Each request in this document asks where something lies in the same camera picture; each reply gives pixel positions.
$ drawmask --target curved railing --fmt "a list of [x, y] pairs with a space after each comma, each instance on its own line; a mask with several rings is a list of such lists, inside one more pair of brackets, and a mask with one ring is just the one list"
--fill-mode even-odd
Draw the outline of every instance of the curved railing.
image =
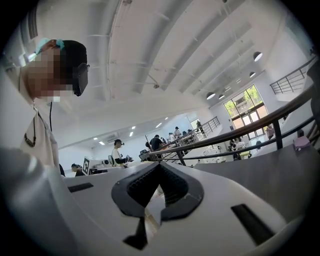
[[[282, 142], [283, 138], [295, 133], [299, 129], [301, 129], [304, 126], [311, 123], [314, 120], [314, 117], [313, 116], [310, 117], [309, 119], [307, 119], [306, 121], [304, 121], [303, 123], [298, 125], [297, 127], [293, 128], [283, 134], [281, 134], [279, 119], [281, 119], [284, 116], [295, 111], [296, 109], [301, 107], [303, 104], [305, 104], [308, 100], [310, 100], [313, 96], [314, 90], [315, 90], [314, 86], [313, 85], [310, 86], [308, 89], [303, 91], [299, 96], [294, 98], [292, 101], [288, 102], [286, 105], [282, 106], [281, 108], [277, 109], [276, 111], [272, 112], [271, 114], [261, 118], [260, 120], [255, 121], [255, 122], [253, 122], [249, 125], [246, 125], [244, 127], [241, 127], [236, 130], [230, 131], [228, 133], [224, 133], [224, 134], [218, 135], [216, 137], [209, 138], [209, 139], [206, 139], [203, 141], [199, 141], [199, 142], [196, 142], [193, 144], [183, 145], [183, 146], [179, 146], [179, 147], [175, 147], [175, 148], [171, 148], [171, 149], [165, 149], [165, 150], [159, 149], [157, 151], [150, 152], [149, 154], [150, 155], [162, 155], [162, 154], [176, 152], [178, 158], [160, 158], [160, 159], [156, 158], [156, 160], [157, 161], [180, 160], [182, 165], [186, 165], [184, 160], [196, 160], [196, 159], [217, 158], [217, 157], [222, 157], [222, 156], [228, 156], [228, 155], [233, 155], [235, 153], [238, 154], [238, 153], [250, 151], [250, 150], [253, 150], [256, 148], [261, 148], [263, 146], [266, 146], [266, 145], [269, 145], [272, 143], [276, 143], [277, 150], [279, 150], [283, 147], [283, 142]], [[270, 140], [263, 142], [261, 144], [246, 147], [244, 149], [237, 150], [237, 151], [229, 151], [229, 152], [220, 153], [220, 154], [212, 154], [212, 155], [204, 155], [204, 156], [196, 156], [196, 157], [183, 157], [182, 151], [198, 149], [198, 148], [222, 143], [225, 141], [229, 141], [229, 140], [232, 140], [235, 138], [239, 138], [240, 136], [249, 134], [253, 131], [256, 131], [258, 129], [266, 127], [267, 125], [270, 125], [270, 124], [273, 124], [275, 138], [270, 139]], [[320, 134], [313, 136], [312, 138], [310, 138], [310, 141], [316, 140], [319, 136], [320, 136]]]

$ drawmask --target person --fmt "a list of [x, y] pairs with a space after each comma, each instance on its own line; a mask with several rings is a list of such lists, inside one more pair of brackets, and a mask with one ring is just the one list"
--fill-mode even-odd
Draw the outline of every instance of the person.
[[205, 131], [202, 127], [202, 124], [200, 123], [199, 120], [196, 122], [196, 127], [198, 127], [200, 129], [200, 132], [202, 132], [203, 136], [206, 137], [206, 133], [205, 133]]
[[72, 172], [75, 173], [75, 177], [84, 176], [84, 174], [83, 174], [83, 172], [82, 172], [82, 168], [81, 168], [81, 166], [78, 165], [78, 164], [73, 163], [73, 164], [71, 165], [71, 170], [72, 170]]
[[[77, 41], [43, 38], [35, 53], [34, 61], [27, 65], [5, 70], [9, 82], [35, 113], [21, 138], [20, 149], [36, 157], [45, 166], [60, 168], [57, 142], [50, 127], [39, 114], [35, 99], [48, 100], [60, 96], [62, 91], [66, 95], [65, 91], [78, 90], [79, 83], [73, 78], [74, 70], [84, 64], [88, 72], [87, 50]], [[84, 85], [82, 90], [87, 83], [88, 79], [81, 82]]]
[[118, 166], [124, 166], [127, 162], [127, 158], [122, 159], [122, 154], [119, 153], [118, 149], [121, 148], [122, 141], [121, 139], [116, 139], [114, 141], [114, 149], [112, 150], [111, 156], [114, 160], [114, 164], [112, 166], [118, 167]]
[[169, 132], [169, 135], [168, 135], [168, 137], [166, 138], [166, 140], [168, 141], [168, 143], [171, 142], [171, 140], [170, 140], [170, 135], [171, 135], [171, 132]]
[[177, 139], [177, 138], [179, 138], [181, 136], [181, 133], [179, 131], [179, 127], [178, 126], [175, 127], [175, 131], [174, 131], [173, 135], [174, 135], [175, 139]]
[[159, 139], [159, 135], [156, 134], [154, 138], [150, 141], [152, 149], [155, 151], [160, 147], [163, 147], [165, 144]]
[[271, 140], [272, 136], [275, 134], [275, 129], [272, 128], [271, 124], [266, 127], [266, 134], [269, 140]]
[[175, 141], [175, 136], [172, 132], [170, 132], [170, 142], [174, 142]]

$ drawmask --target desk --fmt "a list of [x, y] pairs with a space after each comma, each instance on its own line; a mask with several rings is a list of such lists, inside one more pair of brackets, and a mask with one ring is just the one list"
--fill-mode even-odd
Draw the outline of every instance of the desk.
[[241, 159], [244, 159], [244, 157], [247, 157], [249, 154], [250, 154], [250, 151], [246, 151], [246, 152], [240, 153], [239, 155], [240, 155]]

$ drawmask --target chair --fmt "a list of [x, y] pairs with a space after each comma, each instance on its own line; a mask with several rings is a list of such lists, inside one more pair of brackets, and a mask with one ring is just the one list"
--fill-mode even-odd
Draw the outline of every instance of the chair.
[[258, 140], [256, 143], [255, 143], [255, 145], [260, 145], [262, 142], [260, 141], [260, 140]]

